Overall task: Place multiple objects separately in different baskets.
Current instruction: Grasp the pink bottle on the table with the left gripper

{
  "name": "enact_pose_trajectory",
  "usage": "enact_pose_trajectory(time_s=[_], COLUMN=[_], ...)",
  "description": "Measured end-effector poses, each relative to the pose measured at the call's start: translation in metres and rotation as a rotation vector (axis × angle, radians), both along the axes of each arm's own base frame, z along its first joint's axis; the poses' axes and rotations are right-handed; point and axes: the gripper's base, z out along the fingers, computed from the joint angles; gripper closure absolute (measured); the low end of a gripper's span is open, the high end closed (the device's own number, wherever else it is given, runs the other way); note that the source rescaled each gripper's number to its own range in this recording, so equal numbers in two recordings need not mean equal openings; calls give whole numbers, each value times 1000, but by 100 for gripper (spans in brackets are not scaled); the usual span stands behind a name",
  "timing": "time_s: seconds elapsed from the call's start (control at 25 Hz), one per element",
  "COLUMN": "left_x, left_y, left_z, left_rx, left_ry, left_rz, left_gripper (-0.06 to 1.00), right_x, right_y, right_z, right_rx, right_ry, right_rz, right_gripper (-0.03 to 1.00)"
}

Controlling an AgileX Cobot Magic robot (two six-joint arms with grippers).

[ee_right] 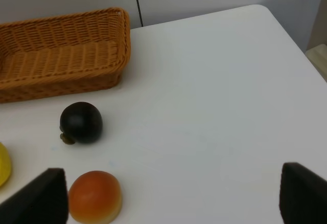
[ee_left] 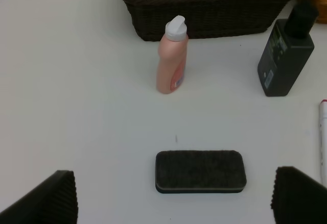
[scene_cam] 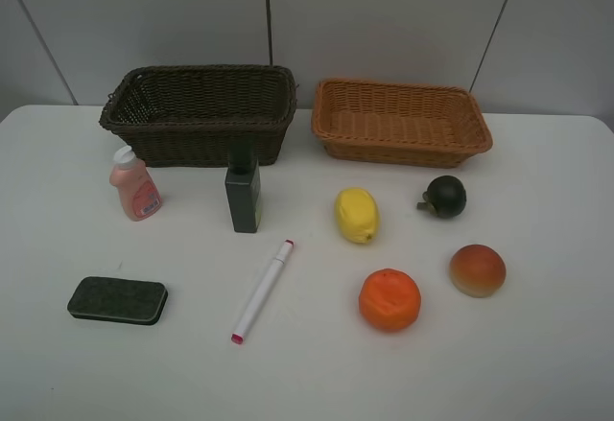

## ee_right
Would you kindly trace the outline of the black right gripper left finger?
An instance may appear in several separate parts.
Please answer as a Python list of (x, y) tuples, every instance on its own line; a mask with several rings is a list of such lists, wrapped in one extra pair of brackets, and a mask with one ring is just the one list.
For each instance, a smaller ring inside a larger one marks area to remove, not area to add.
[(1, 223), (66, 223), (65, 171), (49, 168), (1, 203)]

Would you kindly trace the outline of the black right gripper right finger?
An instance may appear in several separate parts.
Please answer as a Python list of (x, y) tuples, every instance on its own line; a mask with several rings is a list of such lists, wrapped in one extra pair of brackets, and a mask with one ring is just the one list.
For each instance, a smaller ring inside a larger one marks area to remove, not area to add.
[(279, 209), (284, 223), (326, 223), (326, 180), (299, 163), (284, 163)]

